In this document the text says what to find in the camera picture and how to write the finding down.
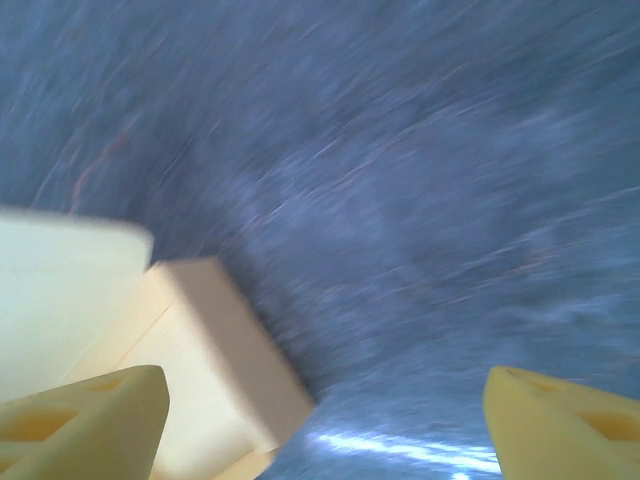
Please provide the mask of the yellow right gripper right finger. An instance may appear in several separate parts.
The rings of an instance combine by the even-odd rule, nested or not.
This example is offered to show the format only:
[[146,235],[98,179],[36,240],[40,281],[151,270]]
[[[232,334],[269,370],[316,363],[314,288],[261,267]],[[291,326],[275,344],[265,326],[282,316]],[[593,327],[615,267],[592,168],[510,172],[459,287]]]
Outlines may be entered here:
[[640,401],[514,367],[484,416],[504,480],[640,480]]

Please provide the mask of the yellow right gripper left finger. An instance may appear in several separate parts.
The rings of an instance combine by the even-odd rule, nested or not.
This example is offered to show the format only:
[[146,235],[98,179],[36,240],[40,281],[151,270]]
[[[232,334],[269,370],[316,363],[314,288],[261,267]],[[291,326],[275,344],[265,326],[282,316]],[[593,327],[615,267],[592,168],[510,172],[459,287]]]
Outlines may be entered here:
[[170,405],[161,367],[0,404],[0,480],[149,480]]

